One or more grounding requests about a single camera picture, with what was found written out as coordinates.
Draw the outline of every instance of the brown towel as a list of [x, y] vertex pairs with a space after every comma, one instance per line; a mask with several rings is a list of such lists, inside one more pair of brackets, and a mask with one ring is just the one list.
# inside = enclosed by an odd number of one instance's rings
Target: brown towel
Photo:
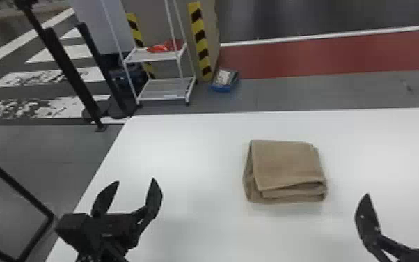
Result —
[[309, 143], [253, 140], [244, 188], [255, 203], [321, 201], [326, 181], [317, 149]]

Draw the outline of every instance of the hazard stripe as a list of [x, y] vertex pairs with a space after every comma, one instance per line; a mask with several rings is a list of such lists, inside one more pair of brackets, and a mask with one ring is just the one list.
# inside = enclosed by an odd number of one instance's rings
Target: hazard stripe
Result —
[[[127, 13], [128, 24], [132, 30], [133, 39], [135, 44], [139, 48], [144, 48], [145, 43], [143, 42], [143, 36], [141, 35], [140, 29], [138, 28], [138, 19], [136, 18], [135, 13]], [[146, 62], [142, 63], [143, 69], [148, 73], [151, 79], [156, 79], [155, 69], [152, 67], [151, 63]]]
[[191, 31], [195, 38], [196, 52], [199, 59], [198, 65], [203, 80], [209, 81], [213, 78], [213, 70], [211, 69], [210, 51], [208, 49], [208, 41], [206, 39], [200, 2], [189, 3], [188, 8], [191, 20]]

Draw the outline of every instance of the white table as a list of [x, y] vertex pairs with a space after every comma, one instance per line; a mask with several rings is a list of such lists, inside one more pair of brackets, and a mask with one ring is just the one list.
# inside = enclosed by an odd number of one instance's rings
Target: white table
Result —
[[[326, 200], [249, 203], [242, 171], [251, 139], [318, 147], [329, 181]], [[366, 192], [383, 232], [419, 247], [419, 109], [135, 116], [75, 212], [88, 213], [115, 180], [120, 187], [110, 211], [132, 211], [143, 205], [152, 177], [164, 201], [128, 253], [131, 262], [375, 261], [353, 220]], [[58, 240], [48, 261], [75, 257]]]

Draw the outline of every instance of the red wall stripe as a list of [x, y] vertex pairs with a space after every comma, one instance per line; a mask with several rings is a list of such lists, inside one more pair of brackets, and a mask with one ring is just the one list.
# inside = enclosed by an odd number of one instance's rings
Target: red wall stripe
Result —
[[419, 31], [223, 47], [219, 65], [242, 78], [419, 70]]

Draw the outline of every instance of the gray floor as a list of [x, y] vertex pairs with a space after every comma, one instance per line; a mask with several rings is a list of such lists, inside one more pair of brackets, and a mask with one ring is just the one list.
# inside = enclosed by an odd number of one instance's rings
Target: gray floor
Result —
[[419, 70], [277, 79], [243, 79], [232, 93], [198, 85], [191, 106], [156, 102], [137, 114], [419, 107]]
[[[57, 216], [73, 211], [121, 125], [104, 133], [93, 126], [0, 126], [0, 165]], [[0, 249], [17, 256], [42, 216], [0, 181]], [[29, 261], [44, 261], [56, 235], [51, 231]]]

